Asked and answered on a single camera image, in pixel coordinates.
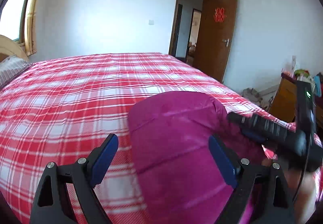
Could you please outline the person's right hand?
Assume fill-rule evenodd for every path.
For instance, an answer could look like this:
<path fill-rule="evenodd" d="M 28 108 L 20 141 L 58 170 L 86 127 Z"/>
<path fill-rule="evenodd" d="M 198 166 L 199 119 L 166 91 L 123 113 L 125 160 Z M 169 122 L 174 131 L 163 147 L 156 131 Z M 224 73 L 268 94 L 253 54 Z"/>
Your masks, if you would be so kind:
<path fill-rule="evenodd" d="M 301 171 L 290 169 L 284 175 L 292 195 L 296 192 Z M 296 223 L 306 223 L 316 210 L 316 185 L 313 173 L 305 173 L 294 203 Z"/>

